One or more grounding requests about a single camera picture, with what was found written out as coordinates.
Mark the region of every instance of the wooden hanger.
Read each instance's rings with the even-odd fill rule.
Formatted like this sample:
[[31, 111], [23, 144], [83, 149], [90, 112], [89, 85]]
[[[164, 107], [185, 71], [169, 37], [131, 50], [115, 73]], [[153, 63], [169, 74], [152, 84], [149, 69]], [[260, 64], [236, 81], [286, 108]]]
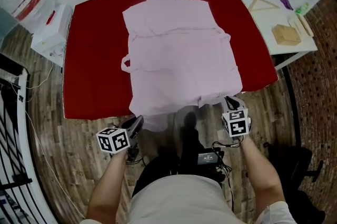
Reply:
[[[264, 3], [267, 3], [269, 5], [271, 5], [272, 7], [265, 7], [265, 8], [259, 8], [259, 9], [253, 9], [254, 5], [256, 4], [257, 1], [262, 1]], [[258, 11], [258, 10], [267, 10], [267, 9], [278, 9], [280, 8], [278, 5], [273, 4], [271, 2], [268, 2], [266, 0], [253, 0], [253, 2], [251, 3], [251, 5], [248, 7], [248, 11]]]

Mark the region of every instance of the clear plastic bag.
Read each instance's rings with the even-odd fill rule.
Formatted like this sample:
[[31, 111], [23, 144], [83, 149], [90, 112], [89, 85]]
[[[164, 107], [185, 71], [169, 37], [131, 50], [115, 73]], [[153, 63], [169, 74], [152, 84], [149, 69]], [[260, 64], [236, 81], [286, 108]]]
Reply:
[[34, 33], [47, 23], [55, 9], [55, 0], [0, 0], [0, 6]]

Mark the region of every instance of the red table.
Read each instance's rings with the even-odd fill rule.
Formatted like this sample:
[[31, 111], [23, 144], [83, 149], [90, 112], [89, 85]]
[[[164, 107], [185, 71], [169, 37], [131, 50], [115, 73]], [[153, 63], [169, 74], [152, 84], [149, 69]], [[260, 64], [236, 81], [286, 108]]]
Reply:
[[[90, 0], [75, 6], [64, 62], [65, 118], [131, 114], [130, 75], [121, 70], [128, 39], [122, 12], [143, 1]], [[204, 1], [217, 24], [231, 35], [242, 91], [259, 90], [277, 81], [264, 40], [241, 0]]]

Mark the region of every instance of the shirt sleeve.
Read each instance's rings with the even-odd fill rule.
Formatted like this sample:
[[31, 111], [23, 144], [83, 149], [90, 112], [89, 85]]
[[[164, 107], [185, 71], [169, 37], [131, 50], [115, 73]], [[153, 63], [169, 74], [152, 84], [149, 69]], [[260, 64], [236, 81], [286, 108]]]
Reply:
[[257, 218], [255, 224], [296, 224], [284, 201], [268, 206]]
[[101, 224], [101, 223], [92, 219], [84, 219], [80, 222], [80, 224]]

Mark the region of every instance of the brown brick wall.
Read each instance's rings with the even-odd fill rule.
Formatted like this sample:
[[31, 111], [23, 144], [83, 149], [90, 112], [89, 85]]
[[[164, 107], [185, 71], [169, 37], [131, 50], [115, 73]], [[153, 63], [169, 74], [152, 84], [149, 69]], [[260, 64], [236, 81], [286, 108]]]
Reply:
[[301, 127], [301, 145], [313, 152], [309, 169], [324, 161], [318, 180], [301, 189], [337, 223], [337, 0], [320, 0], [306, 15], [318, 51], [288, 66]]

